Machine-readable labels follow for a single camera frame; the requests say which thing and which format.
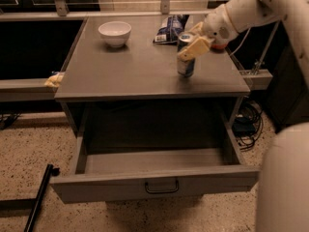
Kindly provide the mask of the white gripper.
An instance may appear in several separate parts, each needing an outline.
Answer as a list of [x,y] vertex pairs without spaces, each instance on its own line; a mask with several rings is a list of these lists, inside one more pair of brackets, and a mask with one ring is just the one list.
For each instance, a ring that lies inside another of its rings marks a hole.
[[220,5],[208,13],[203,22],[199,22],[190,29],[191,33],[208,37],[197,37],[192,43],[182,48],[177,54],[182,61],[190,61],[204,53],[210,51],[212,44],[228,44],[238,35],[226,9],[225,5]]

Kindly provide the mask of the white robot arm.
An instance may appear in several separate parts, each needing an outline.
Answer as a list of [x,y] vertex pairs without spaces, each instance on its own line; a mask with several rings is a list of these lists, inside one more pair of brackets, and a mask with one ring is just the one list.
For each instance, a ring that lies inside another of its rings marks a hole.
[[[230,0],[192,29],[193,40],[180,50],[187,62],[213,47],[224,47],[246,29],[280,21],[294,59],[275,78],[280,103],[290,103],[309,83],[308,0]],[[309,232],[309,123],[282,129],[266,151],[258,183],[256,232]]]

